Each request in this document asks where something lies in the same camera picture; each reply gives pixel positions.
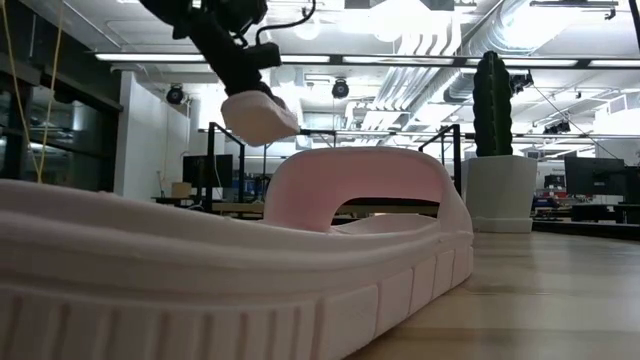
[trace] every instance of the white slide sandal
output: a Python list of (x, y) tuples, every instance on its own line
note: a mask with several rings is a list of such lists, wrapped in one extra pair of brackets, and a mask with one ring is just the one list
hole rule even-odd
[[(440, 207), (331, 227), (359, 197)], [(6, 360), (340, 359), (473, 267), (449, 175), (404, 149), (289, 158), (262, 222), (15, 181), (0, 199)]]
[(300, 132), (298, 118), (261, 91), (245, 91), (232, 95), (222, 103), (222, 116), (227, 128), (250, 146), (270, 144)]

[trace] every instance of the ceiling light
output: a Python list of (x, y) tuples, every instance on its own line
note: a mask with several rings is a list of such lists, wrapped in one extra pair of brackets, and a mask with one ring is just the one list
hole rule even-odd
[(325, 55), (282, 55), (280, 56), (283, 63), (315, 63), (326, 64), (329, 62), (329, 56)]
[(578, 60), (566, 59), (502, 59), (506, 66), (559, 66), (570, 67), (575, 66)]
[(96, 58), (101, 61), (134, 63), (202, 63), (205, 61), (201, 54), (97, 53)]
[(396, 135), (401, 136), (435, 136), (434, 132), (412, 132), (412, 131), (399, 131)]
[(331, 75), (304, 74), (304, 81), (307, 81), (307, 82), (321, 82), (325, 84), (331, 84), (333, 80), (334, 80), (334, 77)]
[(478, 4), (470, 3), (470, 4), (455, 4), (453, 7), (453, 11), (457, 14), (467, 14), (470, 12), (476, 11), (478, 8)]
[[(128, 62), (128, 63), (206, 63), (201, 54), (161, 54), (161, 53), (96, 53), (96, 58), (101, 61)], [(329, 56), (326, 55), (282, 55), (282, 62), (326, 64)]]
[(393, 134), (393, 132), (390, 132), (390, 131), (336, 131), (336, 135), (360, 135), (360, 136), (380, 135), (380, 136), (385, 136), (385, 135), (391, 135), (391, 134)]
[[(509, 75), (529, 75), (529, 70), (527, 69), (507, 69)], [(463, 74), (475, 74), (475, 68), (460, 68), (460, 72)]]
[(445, 66), (453, 64), (451, 58), (429, 58), (429, 57), (411, 57), (411, 56), (345, 56), (343, 58), (345, 64), (379, 64), (379, 65), (431, 65)]
[[(116, 1), (118, 1), (120, 4), (139, 4), (140, 3), (140, 0), (116, 0)], [(193, 0), (191, 5), (194, 8), (200, 9), (202, 7), (202, 0)]]
[(286, 158), (288, 158), (288, 156), (267, 155), (265, 157), (265, 156), (262, 156), (262, 155), (246, 155), (244, 158), (245, 159), (260, 159), (260, 160), (262, 160), (262, 159), (286, 159)]
[(293, 28), (293, 32), (302, 40), (311, 41), (320, 35), (320, 21), (314, 16), (305, 24)]
[(610, 59), (610, 60), (592, 60), (589, 67), (639, 67), (640, 60)]
[[(480, 63), (480, 58), (467, 59), (466, 65), (477, 66)], [(571, 67), (578, 63), (575, 59), (545, 59), (545, 58), (503, 58), (505, 66), (517, 66), (517, 67)]]

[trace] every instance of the ceiling pipe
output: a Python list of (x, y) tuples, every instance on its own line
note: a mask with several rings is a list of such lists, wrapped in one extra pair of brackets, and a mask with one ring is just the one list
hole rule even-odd
[[(429, 49), (429, 55), (453, 55), (457, 50), (462, 41), (462, 33), (460, 31), (460, 23), (456, 20), (457, 17), (453, 16), (452, 21), (448, 26), (448, 29), (445, 31), (444, 36), (439, 35), (436, 39), (436, 43), (434, 46)], [(433, 77), (437, 74), (437, 70), (435, 69), (420, 69), (420, 76), (418, 76), (418, 82), (415, 84), (415, 87), (412, 89), (411, 93), (408, 94), (405, 98), (401, 99), (402, 102), (399, 106), (400, 109), (407, 109), (411, 103), (415, 101), (417, 97), (423, 92), (423, 89), (427, 86), (427, 84), (433, 79)]]
[[(524, 18), (536, 17), (537, 14), (529, 13), (531, 10), (554, 12), (561, 11), (561, 9), (534, 9), (529, 6), (529, 3), (528, 0), (506, 0), (494, 13), (491, 21), (482, 26), (478, 33), (462, 48), (462, 55), (482, 56), (485, 52), (493, 50), (500, 55), (528, 56), (554, 38), (569, 24), (568, 21), (550, 19), (545, 26), (540, 27), (538, 24), (532, 28), (532, 25), (529, 24), (534, 22)], [(520, 26), (519, 21), (527, 21), (527, 23)], [(512, 34), (516, 32), (520, 35), (526, 34), (529, 39), (514, 41), (515, 37)], [(471, 97), (472, 92), (473, 75), (459, 74), (445, 91), (444, 98), (453, 102), (464, 102)]]
[[(414, 35), (413, 38), (415, 43), (411, 43), (411, 48), (413, 49), (411, 54), (425, 55), (431, 45), (431, 36), (422, 34), (422, 35)], [(382, 99), (382, 107), (387, 110), (394, 109), (393, 104), (395, 100), (398, 99), (398, 97), (402, 95), (402, 93), (404, 92), (406, 88), (404, 85), (410, 83), (413, 80), (415, 76), (415, 71), (417, 69), (404, 68), (403, 70), (404, 71), (403, 71), (402, 77), (398, 82), (398, 84), (393, 88), (391, 93), (385, 99)]]
[[(420, 46), (420, 37), (404, 34), (402, 35), (402, 43), (400, 44), (400, 48), (398, 49), (399, 55), (414, 55), (417, 48)], [(407, 69), (406, 68), (398, 68), (392, 67), (387, 72), (387, 76), (380, 87), (380, 91), (378, 92), (378, 96), (376, 96), (373, 101), (373, 106), (376, 109), (383, 109), (385, 105), (385, 101), (389, 98), (391, 92), (394, 88), (400, 86), (401, 79), (406, 77)]]
[[(530, 10), (535, 9), (529, 6), (530, 2), (531, 0), (499, 1), (477, 26), (463, 37), (463, 45), (458, 54), (482, 56), (486, 51), (493, 50), (502, 55), (530, 55), (566, 27), (565, 21), (550, 20), (548, 26), (541, 30), (539, 23), (534, 27), (535, 22), (528, 21), (526, 24), (531, 28), (515, 29), (517, 30), (515, 31), (514, 24), (518, 24), (518, 21), (523, 19), (528, 20), (525, 17), (535, 16), (530, 14)], [(527, 34), (538, 36), (538, 38), (529, 41), (529, 44), (520, 45), (521, 41), (512, 41), (512, 38), (509, 38), (511, 35), (509, 31), (517, 32), (520, 36)], [(473, 92), (473, 75), (462, 74), (460, 70), (454, 68), (442, 69), (428, 85), (426, 91), (408, 107), (412, 113), (418, 113), (432, 100), (449, 103), (467, 101)]]

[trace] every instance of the wooden table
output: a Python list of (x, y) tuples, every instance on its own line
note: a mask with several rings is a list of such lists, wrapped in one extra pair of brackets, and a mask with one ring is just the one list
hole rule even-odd
[(478, 235), (469, 280), (348, 359), (640, 359), (640, 242)]
[[(262, 213), (264, 204), (213, 203), (213, 211)], [(336, 213), (392, 213), (392, 214), (430, 214), (437, 215), (438, 206), (407, 205), (342, 205)]]

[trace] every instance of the black pole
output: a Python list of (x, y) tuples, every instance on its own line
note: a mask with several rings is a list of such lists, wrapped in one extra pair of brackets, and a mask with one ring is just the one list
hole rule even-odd
[(244, 144), (240, 145), (240, 170), (238, 174), (238, 202), (244, 203)]
[(262, 189), (262, 201), (264, 201), (265, 194), (264, 186), (267, 184), (267, 145), (264, 146), (264, 155), (262, 157), (262, 179), (261, 179)]
[(462, 195), (462, 139), (460, 137), (460, 125), (453, 125), (453, 184)]
[(216, 144), (216, 123), (209, 123), (207, 133), (207, 161), (204, 164), (205, 199), (204, 211), (211, 213), (213, 205), (213, 162), (215, 161), (214, 149)]
[(442, 161), (442, 166), (444, 166), (444, 135), (440, 138), (440, 160)]
[(638, 42), (638, 48), (640, 48), (640, 13), (638, 13), (638, 4), (636, 3), (636, 0), (629, 0), (629, 10), (631, 10), (633, 27), (636, 30), (636, 40)]

